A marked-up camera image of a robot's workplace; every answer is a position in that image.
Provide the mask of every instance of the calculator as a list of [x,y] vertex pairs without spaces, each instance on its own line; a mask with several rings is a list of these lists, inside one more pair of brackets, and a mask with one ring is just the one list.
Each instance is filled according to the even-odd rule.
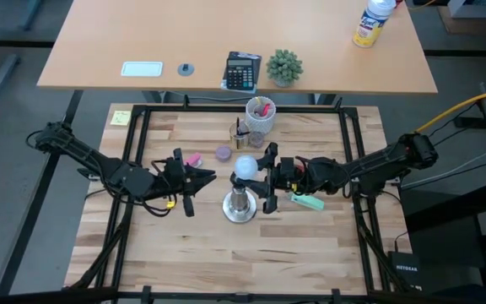
[[226,60],[226,88],[229,90],[254,89],[254,67],[251,59]]

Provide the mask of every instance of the pink object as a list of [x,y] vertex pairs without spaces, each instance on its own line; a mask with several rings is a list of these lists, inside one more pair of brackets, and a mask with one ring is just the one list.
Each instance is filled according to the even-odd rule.
[[263,112],[262,112],[262,116],[265,117],[267,115],[267,112],[269,111],[269,104],[266,104],[264,107],[263,107]]
[[195,153],[185,160],[185,165],[199,167],[202,164],[202,155]]

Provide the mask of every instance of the succulent plant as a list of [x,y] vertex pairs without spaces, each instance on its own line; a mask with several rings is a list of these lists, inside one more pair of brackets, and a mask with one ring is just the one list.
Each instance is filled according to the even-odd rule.
[[303,73],[301,60],[288,50],[276,50],[267,63],[267,76],[279,86],[289,86]]

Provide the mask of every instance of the small round disc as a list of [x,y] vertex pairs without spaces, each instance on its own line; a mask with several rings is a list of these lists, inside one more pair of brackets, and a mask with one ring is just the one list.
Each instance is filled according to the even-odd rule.
[[192,73],[194,73],[194,66],[190,63],[182,63],[177,68],[177,73],[179,73],[181,76],[190,76]]

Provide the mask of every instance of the white bottle cap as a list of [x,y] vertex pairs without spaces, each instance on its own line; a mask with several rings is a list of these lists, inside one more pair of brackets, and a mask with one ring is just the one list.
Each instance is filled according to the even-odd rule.
[[395,0],[369,0],[369,11],[379,16],[389,16],[396,6]]

